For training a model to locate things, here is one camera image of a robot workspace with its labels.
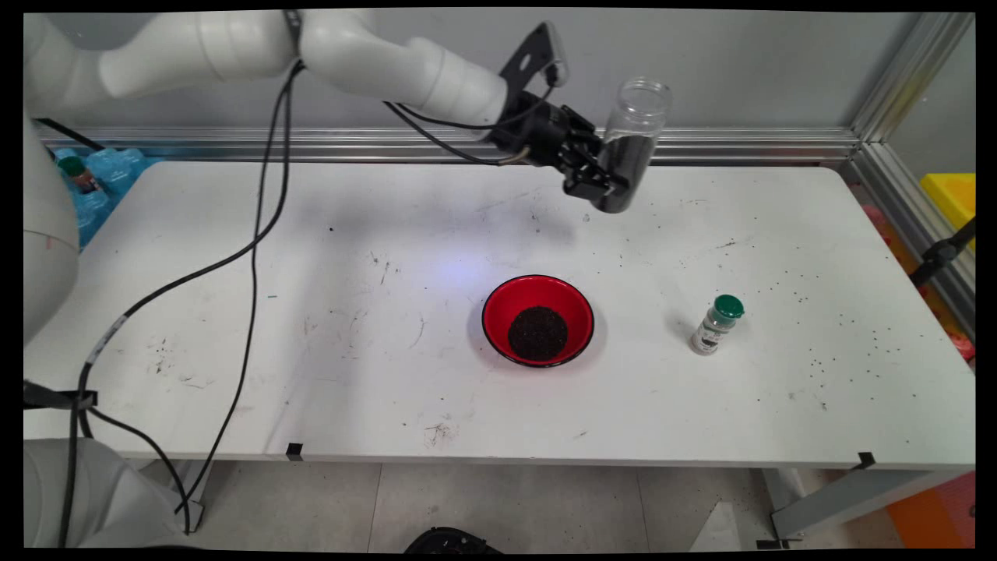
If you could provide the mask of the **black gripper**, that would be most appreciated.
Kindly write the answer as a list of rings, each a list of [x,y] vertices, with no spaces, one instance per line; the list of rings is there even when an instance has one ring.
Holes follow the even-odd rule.
[[[535,167],[562,170],[562,191],[589,202],[622,194],[630,180],[602,166],[603,139],[591,121],[570,106],[552,105],[538,95],[520,91],[502,113],[501,124],[489,132],[499,152],[517,155]]]

